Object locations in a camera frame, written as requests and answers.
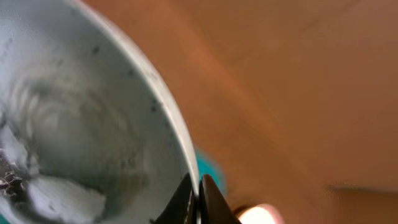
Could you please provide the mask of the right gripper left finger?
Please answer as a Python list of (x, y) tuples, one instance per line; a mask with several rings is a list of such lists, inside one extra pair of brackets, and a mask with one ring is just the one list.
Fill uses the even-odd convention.
[(196, 224), (196, 197), (186, 174), (164, 211), (152, 224)]

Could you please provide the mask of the light blue plate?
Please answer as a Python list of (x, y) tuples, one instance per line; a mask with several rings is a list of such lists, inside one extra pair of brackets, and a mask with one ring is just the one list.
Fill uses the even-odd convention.
[(1, 215), (149, 223), (183, 179), (190, 134), (140, 48), (82, 1), (1, 1)]

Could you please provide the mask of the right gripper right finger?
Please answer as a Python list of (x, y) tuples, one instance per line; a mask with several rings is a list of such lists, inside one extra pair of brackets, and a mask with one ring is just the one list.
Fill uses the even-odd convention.
[(200, 181), (199, 209), (202, 224), (241, 224), (208, 174)]

